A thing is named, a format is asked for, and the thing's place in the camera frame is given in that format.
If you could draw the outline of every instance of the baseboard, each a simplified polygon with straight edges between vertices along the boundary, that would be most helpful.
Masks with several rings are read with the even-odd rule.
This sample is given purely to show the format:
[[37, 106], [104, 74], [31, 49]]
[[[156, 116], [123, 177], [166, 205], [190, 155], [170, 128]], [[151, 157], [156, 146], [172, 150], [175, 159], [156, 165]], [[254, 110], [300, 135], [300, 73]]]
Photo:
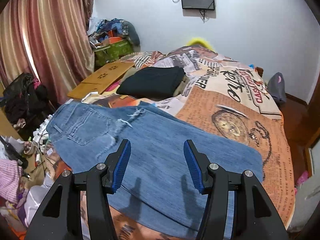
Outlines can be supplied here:
[[289, 99], [292, 100], [292, 101], [295, 101], [295, 102], [297, 102], [297, 103], [299, 103], [299, 104], [302, 104], [302, 105], [304, 105], [304, 106], [308, 106], [307, 102], [306, 102], [306, 101], [303, 101], [303, 100], [300, 99], [300, 98], [297, 98], [297, 97], [295, 97], [295, 96], [293, 96], [293, 95], [290, 95], [290, 94], [288, 94], [288, 93], [286, 93], [285, 95], [287, 96], [287, 98], [289, 98]]

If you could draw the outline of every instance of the pink striped fabric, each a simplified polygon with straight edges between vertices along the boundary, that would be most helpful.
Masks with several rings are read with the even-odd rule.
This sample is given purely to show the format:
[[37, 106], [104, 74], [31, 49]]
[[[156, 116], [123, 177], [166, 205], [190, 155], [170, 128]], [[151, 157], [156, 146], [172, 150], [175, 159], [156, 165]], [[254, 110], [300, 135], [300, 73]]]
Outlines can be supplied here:
[[22, 167], [16, 161], [0, 160], [0, 196], [14, 204], [18, 203], [17, 191]]

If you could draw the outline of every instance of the gray bag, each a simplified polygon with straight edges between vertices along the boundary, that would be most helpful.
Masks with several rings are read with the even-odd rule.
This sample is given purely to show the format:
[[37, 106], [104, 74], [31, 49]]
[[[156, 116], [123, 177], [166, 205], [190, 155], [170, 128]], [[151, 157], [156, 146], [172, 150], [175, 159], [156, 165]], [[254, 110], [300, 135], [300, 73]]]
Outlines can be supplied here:
[[277, 106], [287, 101], [284, 90], [284, 78], [280, 72], [277, 72], [268, 82], [268, 92], [276, 102]]

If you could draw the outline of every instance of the jeans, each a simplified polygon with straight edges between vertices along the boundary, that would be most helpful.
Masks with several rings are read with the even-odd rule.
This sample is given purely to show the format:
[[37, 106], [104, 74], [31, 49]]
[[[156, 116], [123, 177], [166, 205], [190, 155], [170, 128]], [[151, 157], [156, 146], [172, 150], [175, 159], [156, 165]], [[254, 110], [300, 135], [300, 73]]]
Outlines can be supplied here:
[[[122, 139], [131, 156], [122, 186], [108, 195], [110, 206], [146, 227], [181, 238], [195, 238], [207, 196], [193, 186], [183, 155], [192, 139], [227, 171], [251, 170], [262, 181], [258, 151], [204, 132], [150, 104], [106, 108], [83, 103], [62, 105], [47, 126], [60, 157], [74, 173], [87, 171], [115, 152]], [[234, 194], [229, 193], [225, 237], [231, 237]]]

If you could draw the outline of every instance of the bed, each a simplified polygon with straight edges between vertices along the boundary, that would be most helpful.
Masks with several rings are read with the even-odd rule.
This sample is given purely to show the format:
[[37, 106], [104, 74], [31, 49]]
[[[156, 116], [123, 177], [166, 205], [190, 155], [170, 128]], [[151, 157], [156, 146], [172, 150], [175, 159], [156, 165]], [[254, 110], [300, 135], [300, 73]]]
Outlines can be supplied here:
[[[284, 134], [284, 120], [268, 94], [255, 67], [249, 67], [200, 46], [179, 48], [166, 56], [158, 51], [139, 52], [121, 58], [137, 69], [183, 67], [189, 81], [183, 92], [162, 101], [117, 95], [118, 84], [102, 95], [90, 95], [84, 103], [115, 108], [137, 106], [141, 101], [188, 122], [206, 132], [236, 140], [258, 150], [263, 159], [263, 186], [288, 228], [295, 203], [290, 148]], [[47, 144], [45, 154], [50, 176], [56, 179], [70, 169]], [[178, 239], [136, 223], [110, 207], [119, 238]], [[81, 217], [87, 225], [86, 194], [81, 194]]]

